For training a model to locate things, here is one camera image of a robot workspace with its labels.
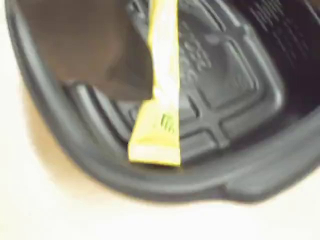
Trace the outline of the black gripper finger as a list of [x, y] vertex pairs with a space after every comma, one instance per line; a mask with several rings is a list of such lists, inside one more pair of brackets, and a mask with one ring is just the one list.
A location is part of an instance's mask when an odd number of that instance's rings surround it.
[[248, 0], [246, 18], [281, 72], [292, 104], [320, 105], [320, 10], [312, 0]]
[[37, 52], [55, 77], [97, 88], [109, 98], [148, 100], [152, 57], [125, 0], [21, 0]]

